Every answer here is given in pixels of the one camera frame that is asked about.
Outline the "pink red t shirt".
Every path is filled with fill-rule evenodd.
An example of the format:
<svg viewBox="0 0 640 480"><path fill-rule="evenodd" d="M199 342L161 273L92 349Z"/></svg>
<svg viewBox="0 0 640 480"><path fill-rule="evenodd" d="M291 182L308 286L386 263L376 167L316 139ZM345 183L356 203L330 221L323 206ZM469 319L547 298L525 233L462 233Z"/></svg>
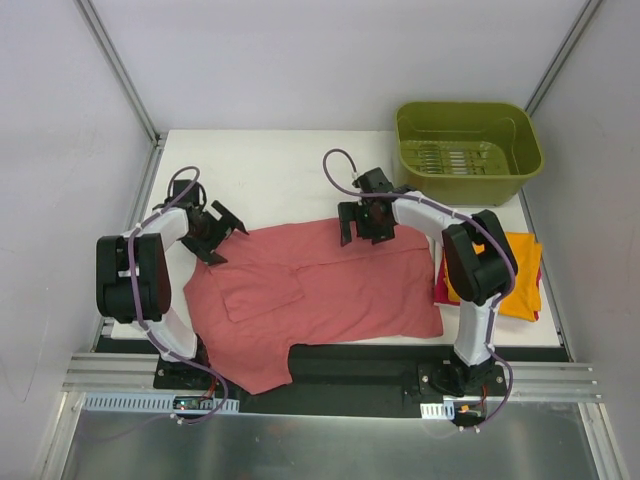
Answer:
<svg viewBox="0 0 640 480"><path fill-rule="evenodd" d="M220 266L196 264L184 295L213 368L251 394L291 383L294 345L443 334L429 243L413 228L342 246L335 219L286 224L235 234L221 253Z"/></svg>

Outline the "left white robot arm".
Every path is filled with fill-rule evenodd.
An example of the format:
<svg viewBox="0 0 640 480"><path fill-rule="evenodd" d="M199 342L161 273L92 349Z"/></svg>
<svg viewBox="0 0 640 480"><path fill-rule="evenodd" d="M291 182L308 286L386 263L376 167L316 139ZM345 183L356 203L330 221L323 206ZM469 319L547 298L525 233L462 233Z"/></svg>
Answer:
<svg viewBox="0 0 640 480"><path fill-rule="evenodd" d="M171 180L163 203L131 231L103 236L96 243L96 304L100 314L120 324L135 324L188 388L204 387L210 363L197 355L198 337L173 307L167 252L175 245L207 266L227 259L217 249L244 223L221 202L207 202L195 180Z"/></svg>

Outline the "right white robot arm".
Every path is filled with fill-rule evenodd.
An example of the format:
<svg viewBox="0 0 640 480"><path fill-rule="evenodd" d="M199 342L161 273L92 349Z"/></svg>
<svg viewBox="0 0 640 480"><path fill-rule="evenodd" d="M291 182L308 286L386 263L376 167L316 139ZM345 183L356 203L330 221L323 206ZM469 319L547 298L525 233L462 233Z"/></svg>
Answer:
<svg viewBox="0 0 640 480"><path fill-rule="evenodd" d="M454 397L473 394L495 365L495 317L518 271L497 215L485 209L467 216L408 186L395 188L379 168L355 178L353 186L356 199L337 206L343 246L353 235L373 244L389 241L396 227L406 226L442 247L460 298L459 325L450 360L433 370L429 385Z"/></svg>

